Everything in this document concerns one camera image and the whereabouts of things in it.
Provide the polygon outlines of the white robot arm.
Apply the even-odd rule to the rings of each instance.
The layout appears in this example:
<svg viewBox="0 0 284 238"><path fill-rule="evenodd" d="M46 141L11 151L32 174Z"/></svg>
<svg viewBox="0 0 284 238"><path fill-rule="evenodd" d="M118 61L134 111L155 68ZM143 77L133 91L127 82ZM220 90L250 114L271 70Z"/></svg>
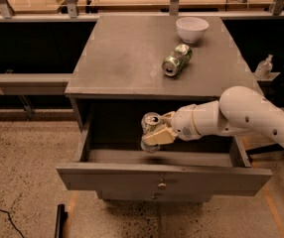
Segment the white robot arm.
<svg viewBox="0 0 284 238"><path fill-rule="evenodd" d="M258 92L234 86L216 101L183 106L160 115L145 114L141 120L141 148L157 152L176 139L198 140L203 136L236 136L253 131L284 148L284 111Z"/></svg>

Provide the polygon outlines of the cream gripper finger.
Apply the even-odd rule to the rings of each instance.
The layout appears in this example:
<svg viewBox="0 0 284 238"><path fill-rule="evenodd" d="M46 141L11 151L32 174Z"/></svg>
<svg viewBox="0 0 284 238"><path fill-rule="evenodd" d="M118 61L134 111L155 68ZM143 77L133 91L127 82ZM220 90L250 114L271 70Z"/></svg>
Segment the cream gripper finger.
<svg viewBox="0 0 284 238"><path fill-rule="evenodd" d="M142 137L142 141L148 146L166 145L173 143L177 137L178 134L172 127L163 124L154 131L146 133Z"/></svg>
<svg viewBox="0 0 284 238"><path fill-rule="evenodd" d="M166 114L163 114L161 116L162 120L165 122L165 123L170 123L173 116L174 116L175 112L174 111L171 111L171 112L168 112Z"/></svg>

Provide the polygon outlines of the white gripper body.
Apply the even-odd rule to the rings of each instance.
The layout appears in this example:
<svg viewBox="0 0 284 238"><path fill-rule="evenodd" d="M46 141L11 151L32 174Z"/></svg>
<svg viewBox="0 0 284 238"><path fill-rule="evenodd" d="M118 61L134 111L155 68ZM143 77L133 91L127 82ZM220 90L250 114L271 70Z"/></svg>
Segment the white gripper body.
<svg viewBox="0 0 284 238"><path fill-rule="evenodd" d="M196 105L191 104L178 109L172 119L171 126L184 141L198 140L202 135L198 132L193 120L193 112Z"/></svg>

